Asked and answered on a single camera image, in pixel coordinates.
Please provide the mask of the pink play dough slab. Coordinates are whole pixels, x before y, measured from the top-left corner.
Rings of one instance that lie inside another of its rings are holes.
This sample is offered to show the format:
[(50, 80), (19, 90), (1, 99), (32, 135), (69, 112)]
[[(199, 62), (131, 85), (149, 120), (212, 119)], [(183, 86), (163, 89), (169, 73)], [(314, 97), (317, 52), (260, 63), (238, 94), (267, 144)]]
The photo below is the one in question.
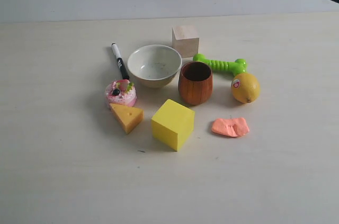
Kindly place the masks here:
[(211, 131), (226, 137), (241, 137), (249, 133), (249, 127), (244, 118), (216, 119)]

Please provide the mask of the yellow foam cube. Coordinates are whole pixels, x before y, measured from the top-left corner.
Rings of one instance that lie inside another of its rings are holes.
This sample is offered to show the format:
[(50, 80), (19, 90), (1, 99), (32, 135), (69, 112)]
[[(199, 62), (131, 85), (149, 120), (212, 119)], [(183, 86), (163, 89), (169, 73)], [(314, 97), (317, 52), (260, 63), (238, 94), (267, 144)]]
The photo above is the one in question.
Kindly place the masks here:
[(179, 151), (194, 129), (195, 112), (168, 99), (151, 118), (153, 137)]

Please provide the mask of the brown wooden cup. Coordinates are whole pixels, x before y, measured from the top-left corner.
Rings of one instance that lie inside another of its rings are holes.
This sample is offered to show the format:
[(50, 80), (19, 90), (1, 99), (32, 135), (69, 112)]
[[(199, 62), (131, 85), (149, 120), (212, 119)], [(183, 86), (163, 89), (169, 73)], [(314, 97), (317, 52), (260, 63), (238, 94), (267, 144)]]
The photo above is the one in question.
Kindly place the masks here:
[(181, 99), (189, 105), (206, 102), (213, 92), (211, 68), (200, 61), (185, 64), (180, 71), (178, 91)]

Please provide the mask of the white speckled ceramic bowl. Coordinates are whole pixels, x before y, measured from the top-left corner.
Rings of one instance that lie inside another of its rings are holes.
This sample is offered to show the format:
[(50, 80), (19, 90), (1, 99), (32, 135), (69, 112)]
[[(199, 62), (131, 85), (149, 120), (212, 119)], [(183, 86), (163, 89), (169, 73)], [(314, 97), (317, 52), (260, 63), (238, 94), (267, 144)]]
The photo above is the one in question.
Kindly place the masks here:
[(174, 79), (182, 63), (181, 55), (172, 47), (150, 44), (135, 50), (127, 67), (141, 85), (162, 88)]

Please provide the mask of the orange toy cheese wedge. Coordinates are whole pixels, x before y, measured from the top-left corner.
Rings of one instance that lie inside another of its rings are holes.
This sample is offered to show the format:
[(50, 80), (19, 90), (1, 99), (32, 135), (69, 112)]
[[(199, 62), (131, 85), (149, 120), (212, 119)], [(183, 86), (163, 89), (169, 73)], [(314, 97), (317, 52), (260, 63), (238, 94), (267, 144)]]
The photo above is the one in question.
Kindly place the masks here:
[(137, 107), (110, 103), (110, 108), (126, 134), (144, 119), (143, 109)]

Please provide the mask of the pink toy cake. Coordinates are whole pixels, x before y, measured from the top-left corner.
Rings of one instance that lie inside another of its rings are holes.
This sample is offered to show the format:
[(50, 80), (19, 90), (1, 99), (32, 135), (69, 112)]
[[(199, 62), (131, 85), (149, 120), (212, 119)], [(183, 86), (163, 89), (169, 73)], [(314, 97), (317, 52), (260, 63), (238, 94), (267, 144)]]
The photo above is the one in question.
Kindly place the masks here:
[(111, 82), (104, 93), (108, 107), (110, 107), (110, 104), (134, 106), (137, 100), (134, 83), (128, 79)]

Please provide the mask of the black whiteboard marker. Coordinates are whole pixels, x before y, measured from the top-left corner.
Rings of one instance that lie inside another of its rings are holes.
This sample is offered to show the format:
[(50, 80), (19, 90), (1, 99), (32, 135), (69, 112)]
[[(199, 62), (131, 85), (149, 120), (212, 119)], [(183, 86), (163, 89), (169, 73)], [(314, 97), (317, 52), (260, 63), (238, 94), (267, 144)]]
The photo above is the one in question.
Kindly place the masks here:
[(112, 52), (113, 52), (113, 54), (114, 54), (114, 56), (117, 60), (118, 69), (120, 71), (122, 79), (129, 80), (130, 77), (128, 75), (127, 69), (126, 69), (124, 62), (123, 62), (123, 59), (121, 57), (120, 50), (119, 50), (116, 43), (111, 44), (111, 50), (112, 50)]

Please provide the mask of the light wooden cube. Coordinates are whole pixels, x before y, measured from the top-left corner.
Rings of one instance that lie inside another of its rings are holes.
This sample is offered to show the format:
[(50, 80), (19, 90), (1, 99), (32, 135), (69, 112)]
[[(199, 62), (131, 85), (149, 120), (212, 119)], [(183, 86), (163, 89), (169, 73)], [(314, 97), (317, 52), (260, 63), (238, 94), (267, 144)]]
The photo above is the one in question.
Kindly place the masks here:
[(172, 27), (172, 47), (182, 58), (193, 57), (199, 52), (199, 36), (194, 25)]

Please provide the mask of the green bone-shaped dog toy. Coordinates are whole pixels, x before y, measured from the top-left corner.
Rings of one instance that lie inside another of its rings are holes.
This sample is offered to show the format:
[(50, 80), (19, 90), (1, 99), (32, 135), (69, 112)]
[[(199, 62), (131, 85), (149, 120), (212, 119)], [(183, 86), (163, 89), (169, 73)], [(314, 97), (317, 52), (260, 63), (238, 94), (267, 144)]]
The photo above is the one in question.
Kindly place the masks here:
[(199, 61), (210, 66), (212, 71), (232, 73), (237, 76), (247, 72), (247, 62), (245, 59), (236, 59), (235, 61), (220, 61), (207, 59), (203, 54), (197, 53), (193, 56), (193, 61)]

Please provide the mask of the yellow lemon with sticker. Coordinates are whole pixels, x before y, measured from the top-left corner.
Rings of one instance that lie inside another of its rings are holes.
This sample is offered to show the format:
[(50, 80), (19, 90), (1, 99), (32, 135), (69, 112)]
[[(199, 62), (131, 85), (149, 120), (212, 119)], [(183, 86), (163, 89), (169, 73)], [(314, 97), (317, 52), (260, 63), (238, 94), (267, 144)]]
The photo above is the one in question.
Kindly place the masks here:
[(250, 73), (240, 73), (231, 83), (233, 97), (244, 104), (254, 102), (260, 95), (260, 84), (257, 78)]

